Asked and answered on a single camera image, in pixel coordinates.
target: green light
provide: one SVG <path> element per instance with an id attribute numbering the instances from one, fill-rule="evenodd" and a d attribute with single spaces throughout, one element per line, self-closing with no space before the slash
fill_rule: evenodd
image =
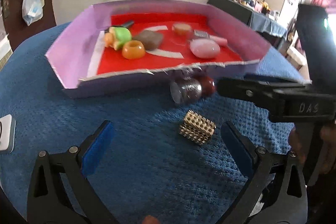
<path id="1" fill-rule="evenodd" d="M 324 19 L 324 27 L 326 30 L 328 30 L 328 19 Z"/>

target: metal block with holes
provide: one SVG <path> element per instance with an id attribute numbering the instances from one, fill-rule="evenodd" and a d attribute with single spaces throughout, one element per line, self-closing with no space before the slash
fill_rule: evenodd
<path id="1" fill-rule="evenodd" d="M 193 142 L 202 145 L 206 143 L 215 132 L 214 122 L 189 110 L 180 125 L 180 134 Z"/>

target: hand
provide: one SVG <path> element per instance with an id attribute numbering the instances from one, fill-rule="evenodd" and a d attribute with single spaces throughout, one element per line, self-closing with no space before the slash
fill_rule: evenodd
<path id="1" fill-rule="evenodd" d="M 154 216 L 146 216 L 142 224 L 160 224 L 160 221 Z"/>
<path id="2" fill-rule="evenodd" d="M 335 170 L 336 164 L 336 125 L 328 124 L 322 127 L 320 131 L 320 137 L 327 143 L 327 156 L 324 163 L 322 164 L 320 173 L 327 174 L 331 170 Z M 305 163 L 307 155 L 302 151 L 302 144 L 299 139 L 299 135 L 296 133 L 295 128 L 292 129 L 288 137 L 288 143 L 292 147 L 292 150 L 296 152 L 299 160 L 302 164 Z"/>

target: table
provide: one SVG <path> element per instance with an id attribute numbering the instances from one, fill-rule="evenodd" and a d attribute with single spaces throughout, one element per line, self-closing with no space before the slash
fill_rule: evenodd
<path id="1" fill-rule="evenodd" d="M 264 14 L 258 13 L 240 3 L 232 0 L 208 0 L 208 4 L 227 12 L 248 25 L 252 30 L 259 32 L 275 48 L 278 48 L 282 39 L 287 39 L 288 31 L 286 28 Z"/>
<path id="2" fill-rule="evenodd" d="M 180 108 L 174 106 L 166 85 L 105 97 L 68 98 L 44 56 L 66 26 L 23 42 L 0 72 L 0 117 L 12 114 L 17 121 L 13 152 L 0 155 L 0 177 L 4 192 L 22 215 L 26 215 L 38 152 L 64 152 L 79 145 L 105 119 L 114 123 L 115 138 L 88 179 L 125 224 L 140 223 L 147 214 L 162 223 L 214 223 L 246 182 L 218 129 L 202 147 L 178 134 L 188 109 L 217 125 L 231 120 L 255 145 L 272 152 L 289 150 L 292 124 L 271 123 L 266 110 L 218 94 Z M 258 73 L 301 79 L 272 47 Z M 80 211 L 77 203 L 73 205 Z"/>

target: purple box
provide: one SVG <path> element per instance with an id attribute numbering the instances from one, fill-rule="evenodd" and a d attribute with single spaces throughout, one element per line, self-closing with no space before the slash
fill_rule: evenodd
<path id="1" fill-rule="evenodd" d="M 88 77 L 88 69 L 100 31 L 110 27 L 111 15 L 126 13 L 185 13 L 208 18 L 208 25 L 228 46 L 237 52 L 242 62 L 192 64 L 168 70 L 138 71 L 125 74 L 108 73 Z M 127 0 L 95 4 L 84 10 L 60 34 L 46 57 L 64 92 L 71 98 L 92 97 L 168 82 L 176 77 L 206 72 L 217 79 L 223 76 L 255 72 L 270 44 L 244 23 L 207 4 L 175 0 Z"/>

